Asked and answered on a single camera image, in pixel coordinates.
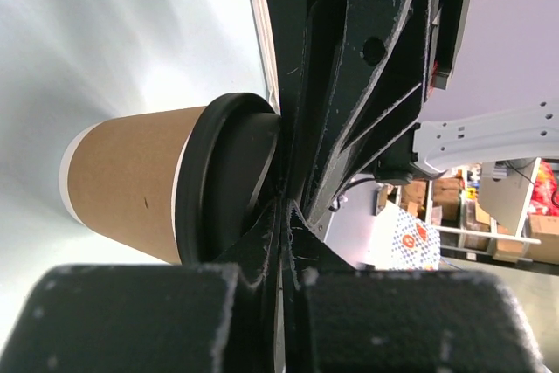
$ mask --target brown paper cup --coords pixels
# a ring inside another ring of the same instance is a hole
[[[68,146],[60,194],[68,212],[92,231],[170,263],[176,248],[178,171],[204,107],[102,122]]]

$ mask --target cardboard box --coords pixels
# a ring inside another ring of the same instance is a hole
[[[489,218],[489,223],[483,223],[487,221],[487,218],[482,213],[478,202],[472,199],[466,200],[465,205],[466,214],[464,215],[465,228],[468,231],[491,231],[491,218]],[[485,251],[489,245],[489,238],[481,238],[479,236],[466,235],[464,247],[470,249],[477,249],[479,251]]]
[[[528,220],[530,237],[540,239],[542,244],[530,245],[527,258],[559,264],[559,218],[530,215]]]
[[[458,190],[444,190],[440,192],[433,192],[433,201],[448,201],[449,203],[460,201],[460,191]]]
[[[462,190],[462,180],[459,178],[440,178],[433,182],[433,195],[447,190],[459,193]]]
[[[419,207],[423,207],[425,196],[427,195],[427,182],[412,181],[402,188],[402,207],[408,203],[415,203]]]
[[[497,226],[497,233],[512,236],[512,233],[508,231],[506,227],[500,225]],[[517,262],[518,258],[520,258],[523,253],[524,244],[522,242],[498,239],[497,245],[495,246],[493,259],[497,259],[498,261]]]
[[[440,206],[443,211],[443,220],[455,222],[460,214],[460,199],[458,200],[433,200],[433,207]]]
[[[416,218],[419,214],[419,207],[415,203],[407,203],[405,207],[402,208],[410,213],[414,218]]]

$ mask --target white wall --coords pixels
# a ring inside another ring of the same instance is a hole
[[[447,90],[423,121],[451,120],[559,97],[559,0],[471,0]]]
[[[50,267],[157,262],[66,215],[68,142],[234,91],[265,91],[249,0],[0,0],[0,348]]]

